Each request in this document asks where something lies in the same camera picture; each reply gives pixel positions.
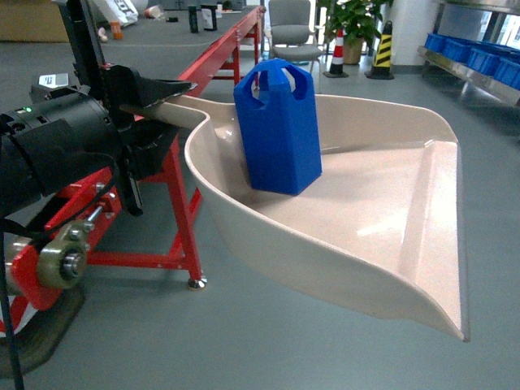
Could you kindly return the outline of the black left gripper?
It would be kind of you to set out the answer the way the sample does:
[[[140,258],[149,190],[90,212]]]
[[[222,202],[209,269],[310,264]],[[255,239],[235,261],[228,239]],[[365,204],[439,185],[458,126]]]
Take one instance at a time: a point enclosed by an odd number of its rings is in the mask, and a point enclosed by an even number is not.
[[[123,207],[142,212],[135,179],[158,174],[179,128],[137,121],[123,105],[152,106],[197,87],[186,80],[141,78],[120,65],[101,69],[97,87],[68,84],[68,75],[43,75],[32,103],[15,111],[15,208],[110,168]]]

